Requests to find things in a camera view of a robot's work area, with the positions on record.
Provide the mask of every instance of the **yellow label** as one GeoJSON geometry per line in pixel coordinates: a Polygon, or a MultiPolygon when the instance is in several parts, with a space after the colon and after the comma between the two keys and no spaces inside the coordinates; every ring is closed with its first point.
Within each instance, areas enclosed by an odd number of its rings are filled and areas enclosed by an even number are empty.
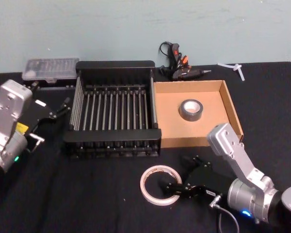
{"type": "Polygon", "coordinates": [[[25,134],[25,132],[27,131],[28,128],[29,127],[27,125],[23,125],[23,124],[21,124],[19,122],[16,124],[16,130],[19,131],[22,134],[25,134]]]}

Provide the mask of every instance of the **duct tape roll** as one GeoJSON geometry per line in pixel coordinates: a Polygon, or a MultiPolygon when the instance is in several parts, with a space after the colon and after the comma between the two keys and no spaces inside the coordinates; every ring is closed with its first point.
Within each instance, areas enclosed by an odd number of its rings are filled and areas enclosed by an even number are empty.
{"type": "Polygon", "coordinates": [[[180,116],[187,121],[197,121],[202,117],[203,105],[197,100],[185,100],[179,107],[180,116]]]}

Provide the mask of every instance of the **black tablecloth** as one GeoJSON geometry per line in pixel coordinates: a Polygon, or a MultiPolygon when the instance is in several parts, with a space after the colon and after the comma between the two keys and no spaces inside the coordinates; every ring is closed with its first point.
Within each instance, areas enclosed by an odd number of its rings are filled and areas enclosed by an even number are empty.
{"type": "MultiPolygon", "coordinates": [[[[201,68],[212,70],[202,80],[226,81],[244,132],[245,149],[255,166],[273,179],[277,189],[291,186],[291,63],[243,64],[245,82],[232,69],[201,68]]],[[[21,75],[0,74],[0,84],[7,79],[20,82],[21,75]]],[[[165,78],[157,75],[156,80],[165,78]]],[[[73,91],[45,90],[37,96],[56,109],[73,91]]],[[[168,165],[183,174],[180,158],[205,157],[203,149],[164,149],[157,158],[72,162],[61,153],[60,124],[42,127],[39,133],[45,143],[33,155],[23,155],[5,177],[0,193],[0,233],[216,231],[216,214],[196,199],[179,199],[160,207],[148,203],[139,188],[140,177],[150,166],[168,165]]],[[[220,173],[231,175],[227,166],[220,168],[222,160],[216,164],[220,173]]],[[[235,215],[241,232],[275,231],[235,215]]],[[[223,229],[235,231],[227,217],[223,229]]]]}

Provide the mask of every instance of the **blue led light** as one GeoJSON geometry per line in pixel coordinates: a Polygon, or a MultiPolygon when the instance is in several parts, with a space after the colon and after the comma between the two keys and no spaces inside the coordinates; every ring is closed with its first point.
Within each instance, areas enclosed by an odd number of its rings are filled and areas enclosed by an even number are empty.
{"type": "Polygon", "coordinates": [[[247,211],[247,210],[243,210],[243,211],[242,211],[242,214],[247,215],[248,217],[251,217],[250,212],[247,211]]]}

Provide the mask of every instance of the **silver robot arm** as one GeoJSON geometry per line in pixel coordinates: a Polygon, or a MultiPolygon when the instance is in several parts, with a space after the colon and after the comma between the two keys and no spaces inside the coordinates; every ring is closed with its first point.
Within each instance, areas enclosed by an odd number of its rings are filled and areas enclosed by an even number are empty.
{"type": "Polygon", "coordinates": [[[254,167],[230,124],[216,126],[207,139],[215,154],[227,160],[238,177],[228,191],[230,208],[268,222],[269,208],[278,191],[272,179],[254,167]]]}
{"type": "Polygon", "coordinates": [[[0,171],[7,172],[27,146],[25,136],[16,131],[16,124],[31,100],[31,90],[13,80],[0,86],[0,171]]]}

